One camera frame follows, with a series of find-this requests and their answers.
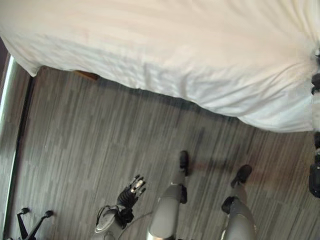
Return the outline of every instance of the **gray striped carpet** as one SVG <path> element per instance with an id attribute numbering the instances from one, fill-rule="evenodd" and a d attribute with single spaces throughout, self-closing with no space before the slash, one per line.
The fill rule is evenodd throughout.
<path id="1" fill-rule="evenodd" d="M 36 77 L 14 212 L 31 208 L 23 217 L 30 230 L 46 210 L 54 210 L 38 239 L 89 239 L 99 207 L 114 204 L 138 173 L 147 191 L 134 215 L 152 211 L 181 150 L 190 153 L 191 175 L 178 238 L 219 239 L 226 219 L 221 204 L 243 164 L 254 168 L 246 189 L 259 240 L 319 238 L 320 202 L 308 191 L 311 133 L 266 132 L 182 99 L 46 67 Z M 1 157 L 1 166 L 5 161 Z M 122 239 L 145 239 L 149 221 L 146 216 L 135 222 Z M 11 222 L 16 238 L 16 218 Z"/>

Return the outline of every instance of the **black joint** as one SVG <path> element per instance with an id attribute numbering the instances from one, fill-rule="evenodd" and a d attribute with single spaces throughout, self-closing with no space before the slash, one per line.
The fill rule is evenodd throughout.
<path id="1" fill-rule="evenodd" d="M 187 188 L 183 185 L 181 185 L 181 199 L 180 199 L 180 203 L 181 204 L 186 204 L 188 201 L 188 192 L 187 192 Z"/>
<path id="2" fill-rule="evenodd" d="M 314 133 L 314 145 L 316 149 L 320 149 L 320 132 Z"/>
<path id="3" fill-rule="evenodd" d="M 224 200 L 221 206 L 222 211 L 229 215 L 231 211 L 231 205 L 234 201 L 235 201 L 234 196 L 228 196 L 226 200 Z"/>
<path id="4" fill-rule="evenodd" d="M 317 73 L 316 75 L 312 76 L 311 82 L 314 85 L 314 88 L 312 89 L 312 91 L 319 91 L 320 90 L 320 73 Z"/>
<path id="5" fill-rule="evenodd" d="M 310 166 L 309 191 L 316 198 L 320 198 L 320 162 Z"/>

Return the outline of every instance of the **black office chair base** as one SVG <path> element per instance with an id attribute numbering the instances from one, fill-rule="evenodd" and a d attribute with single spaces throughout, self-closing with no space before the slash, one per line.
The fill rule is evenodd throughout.
<path id="1" fill-rule="evenodd" d="M 25 215 L 30 212 L 30 209 L 27 207 L 24 207 L 21 209 L 21 212 L 19 212 L 16 217 L 18 218 L 18 223 L 19 223 L 19 228 L 20 228 L 20 233 L 21 233 L 21 239 L 22 240 L 36 240 L 36 233 L 38 229 L 40 228 L 42 222 L 44 219 L 50 218 L 51 216 L 54 215 L 54 212 L 49 210 L 44 213 L 44 215 L 40 218 L 38 223 L 34 226 L 34 228 L 31 230 L 31 232 L 28 234 L 24 221 L 21 218 L 21 215 Z"/>

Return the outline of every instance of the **white duvet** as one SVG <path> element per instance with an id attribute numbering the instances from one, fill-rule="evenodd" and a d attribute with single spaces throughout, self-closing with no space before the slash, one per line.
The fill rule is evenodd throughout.
<path id="1" fill-rule="evenodd" d="M 0 35 L 32 76 L 83 70 L 262 129 L 312 129 L 320 0 L 0 0 Z"/>

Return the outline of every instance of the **mattress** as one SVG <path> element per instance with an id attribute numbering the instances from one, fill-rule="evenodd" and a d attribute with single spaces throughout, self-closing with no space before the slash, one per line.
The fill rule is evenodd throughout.
<path id="1" fill-rule="evenodd" d="M 319 0 L 0 0 L 32 76 L 81 70 L 275 132 L 312 130 Z"/>

